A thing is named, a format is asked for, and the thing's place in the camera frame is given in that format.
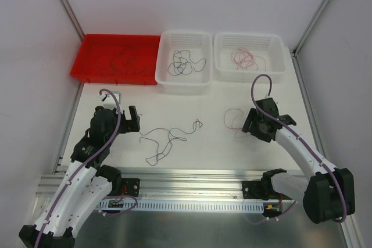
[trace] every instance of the metal frame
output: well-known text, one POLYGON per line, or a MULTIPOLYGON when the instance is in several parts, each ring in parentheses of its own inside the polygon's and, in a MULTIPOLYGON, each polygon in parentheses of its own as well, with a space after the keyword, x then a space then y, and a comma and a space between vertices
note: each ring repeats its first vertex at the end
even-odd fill
POLYGON ((312 34, 312 31, 316 28, 321 16, 323 15, 326 7, 331 2, 331 0, 322 0, 318 9, 316 10, 314 16, 312 17, 310 23, 307 25, 305 32, 302 34, 301 39, 294 51, 295 56, 298 56, 298 53, 301 51, 302 47, 306 43, 307 39, 312 34))
MULTIPOLYGON (((68 0, 59 0, 63 6, 68 18, 71 21, 77 35, 81 40, 84 38, 84 32, 81 28, 73 9, 68 0)), ((319 19, 323 15, 326 7, 331 0, 322 0, 319 8, 316 10, 309 25, 306 27, 298 46, 294 51, 292 61, 294 63, 295 72, 298 78, 298 83, 301 89, 303 101, 307 111, 307 116, 310 121, 314 141, 316 147, 324 154, 324 148, 321 143, 321 138, 314 117, 311 102, 307 93, 306 85, 303 80, 301 68, 298 62, 298 53, 303 48, 312 31, 316 28, 319 19)), ((65 167, 59 165, 62 158, 67 139, 70 134, 77 105, 80 99, 83 84, 79 85, 72 109, 70 111, 69 120, 63 135, 62 142, 58 151, 58 157, 55 163, 55 168, 52 175, 43 175, 36 193, 35 207, 33 210, 34 216, 38 214, 40 208, 45 205, 46 200, 56 191, 64 176, 65 167)), ((207 170, 160 170, 160 169, 122 169, 124 177, 134 177, 141 179, 141 198, 142 199, 157 199, 157 200, 219 200, 232 201, 242 199, 241 181, 260 179, 262 171, 207 171, 207 170)), ((348 217, 345 223, 342 224, 346 242, 349 247, 365 247, 362 237, 359 233, 355 218, 348 217)))

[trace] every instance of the black bracket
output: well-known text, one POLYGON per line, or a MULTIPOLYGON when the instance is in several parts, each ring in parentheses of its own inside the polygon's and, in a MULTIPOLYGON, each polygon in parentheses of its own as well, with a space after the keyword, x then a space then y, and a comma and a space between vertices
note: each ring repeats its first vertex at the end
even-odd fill
POLYGON ((141 180, 139 178, 122 178, 121 182, 125 186, 125 195, 138 197, 140 193, 141 180))
MULTIPOLYGON (((333 171, 346 203, 346 215, 355 212, 354 176, 347 169, 333 171)), ((303 208, 315 224, 342 216, 342 204, 329 174, 316 174, 310 178, 303 197, 303 208)))
MULTIPOLYGON (((278 107, 273 98, 258 100, 256 103, 263 111, 279 119, 286 125, 296 125, 296 121, 289 115, 279 115, 278 107)), ((270 142, 271 140, 275 141, 276 132, 281 128, 282 126, 279 123, 265 116, 255 108, 251 108, 244 122, 242 132, 249 132, 261 141, 270 142)))
POLYGON ((259 180, 249 180, 249 181, 242 181, 242 193, 243 193, 243 199, 245 200, 278 200, 280 199, 280 194, 275 193, 268 193, 268 195, 263 197, 257 197, 257 195, 254 194, 256 189, 261 188, 262 184, 259 180))
POLYGON ((271 178, 281 172, 287 172, 282 168, 266 171, 262 174, 260 181, 243 181, 242 191, 244 199, 280 199, 280 193, 274 191, 271 178))
MULTIPOLYGON (((33 248, 39 231, 36 225, 24 225, 18 236, 22 240, 26 248, 33 248)), ((39 242, 40 248, 73 248, 75 245, 75 238, 72 236, 71 228, 66 229, 63 236, 54 237, 53 233, 43 233, 39 242)))

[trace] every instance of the white table surface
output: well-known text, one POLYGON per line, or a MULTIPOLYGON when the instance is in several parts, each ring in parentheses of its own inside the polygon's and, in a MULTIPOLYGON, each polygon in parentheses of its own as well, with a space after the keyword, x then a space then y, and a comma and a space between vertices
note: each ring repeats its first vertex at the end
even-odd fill
MULTIPOLYGON (((278 102, 280 114, 289 114, 301 129, 303 136, 313 144, 313 136, 307 118, 305 105, 297 82, 289 50, 286 50, 287 72, 283 81, 273 85, 271 96, 278 102)), ((257 84, 255 98, 264 98, 268 84, 257 84)), ((101 88, 120 91, 121 105, 130 118, 128 106, 134 105, 141 116, 141 132, 154 128, 179 127, 192 131, 192 123, 199 119, 203 127, 192 135, 185 136, 187 142, 174 141, 170 154, 155 167, 146 158, 156 154, 156 144, 142 141, 139 133, 119 135, 112 145, 110 155, 103 162, 114 167, 148 167, 189 170, 271 170, 284 168, 298 171, 299 167, 290 155, 276 142, 262 142, 253 136, 235 138, 235 131, 224 125, 225 111, 239 108, 244 116, 237 118, 236 125, 242 126, 248 111, 253 107, 251 84, 213 81, 206 95, 181 96, 164 94, 158 86, 84 84, 77 112, 67 142, 62 165, 70 163, 75 144, 90 126, 96 106, 101 105, 98 92, 101 88)), ((164 146, 166 132, 154 132, 154 139, 164 146)))

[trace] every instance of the metal profile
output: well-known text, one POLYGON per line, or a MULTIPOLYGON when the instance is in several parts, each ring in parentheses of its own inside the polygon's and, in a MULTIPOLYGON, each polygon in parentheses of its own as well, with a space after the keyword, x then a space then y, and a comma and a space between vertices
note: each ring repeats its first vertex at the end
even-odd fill
POLYGON ((312 31, 317 26, 317 24, 319 22, 319 19, 323 15, 323 13, 324 13, 326 7, 328 6, 328 4, 330 3, 330 1, 331 0, 322 0, 321 1, 318 9, 316 10, 314 16, 311 19, 309 25, 306 27, 305 32, 302 34, 301 39, 300 39, 297 47, 295 48, 294 54, 295 54, 296 57, 298 56, 298 53, 303 48, 303 46, 306 43, 307 39, 310 37, 312 31))
POLYGON ((77 91, 76 91, 76 94, 75 94, 75 97, 74 97, 73 104, 72 104, 70 112, 68 114, 68 121, 67 121, 66 127, 63 130, 62 140, 59 144, 59 149, 58 149, 58 153, 57 153, 58 155, 57 155, 52 173, 57 172, 57 169, 60 166, 60 163, 62 162, 63 155, 64 155, 65 150, 66 150, 67 141, 69 140, 72 124, 73 124, 74 119, 75 119, 77 106, 79 104, 79 100, 80 100, 80 96, 81 96, 81 93, 83 91, 83 88, 84 88, 84 84, 79 83, 79 86, 77 88, 77 91))
POLYGON ((309 122, 310 122, 310 127, 311 127, 311 130, 312 130, 312 134, 313 134, 313 138, 314 138, 314 142, 315 142, 315 147, 321 154, 325 154, 323 144, 321 142, 318 126, 317 126, 316 121, 315 121, 315 116, 314 116, 314 113, 313 113, 312 105, 311 105, 311 102, 310 102, 309 93, 307 91, 305 81, 303 79, 303 75, 302 75, 302 72, 301 72, 301 68, 300 68, 300 65, 298 63, 298 58, 292 56, 292 62, 293 62, 294 68, 295 68, 297 81, 298 81, 298 84, 300 86, 302 99, 303 99, 303 102, 305 104, 307 117, 308 117, 309 122))
POLYGON ((71 21, 71 24, 73 25, 77 35, 79 36, 80 40, 82 41, 84 38, 84 32, 83 29, 80 26, 80 23, 78 22, 75 13, 73 9, 71 8, 71 5, 69 4, 68 0, 59 0, 61 3, 63 9, 65 10, 67 16, 69 17, 69 20, 71 21))
MULTIPOLYGON (((141 180, 140 199, 193 200, 193 201, 243 201, 241 182, 260 180, 263 171, 216 170, 149 170, 122 168, 123 177, 141 180)), ((43 175, 37 197, 52 197, 64 173, 43 175)), ((250 199, 249 202, 262 202, 250 199)))

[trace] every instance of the metal track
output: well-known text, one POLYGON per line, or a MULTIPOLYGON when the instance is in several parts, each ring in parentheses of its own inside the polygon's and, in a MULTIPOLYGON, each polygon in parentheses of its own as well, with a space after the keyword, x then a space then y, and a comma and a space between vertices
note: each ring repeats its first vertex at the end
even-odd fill
MULTIPOLYGON (((262 171, 148 170, 146 168, 122 168, 121 171, 123 178, 139 178, 141 180, 139 198, 150 200, 243 201, 241 182, 259 180, 262 177, 262 171)), ((36 196, 52 197, 63 177, 62 171, 54 175, 43 175, 36 196)))
POLYGON ((311 101, 309 99, 309 93, 307 91, 305 81, 303 79, 303 75, 302 75, 302 72, 301 72, 301 68, 299 66, 297 57, 295 57, 293 54, 292 54, 292 62, 293 62, 294 68, 295 68, 297 81, 298 81, 298 84, 300 86, 302 99, 303 99, 303 102, 305 104, 307 117, 308 117, 309 122, 310 122, 310 127, 311 127, 311 130, 312 130, 312 134, 313 134, 313 138, 314 138, 314 142, 315 142, 315 147, 321 154, 323 154, 326 157, 325 152, 324 152, 324 148, 323 148, 323 144, 321 142, 318 126, 317 126, 316 121, 315 121, 311 101))
POLYGON ((81 96, 81 93, 83 91, 83 88, 84 88, 84 83, 82 83, 82 82, 79 83, 79 86, 78 86, 77 91, 75 93, 74 101, 72 103, 72 106, 71 106, 71 109, 70 109, 70 112, 69 112, 69 115, 68 115, 67 124, 66 124, 66 126, 63 130, 63 135, 62 135, 61 142, 59 144, 57 158, 55 160, 55 164, 54 164, 53 171, 52 171, 53 174, 56 173, 58 167, 60 166, 60 163, 62 162, 63 155, 64 155, 65 150, 66 150, 67 141, 69 140, 72 124, 73 124, 74 119, 75 119, 77 106, 79 104, 79 100, 80 100, 80 96, 81 96))

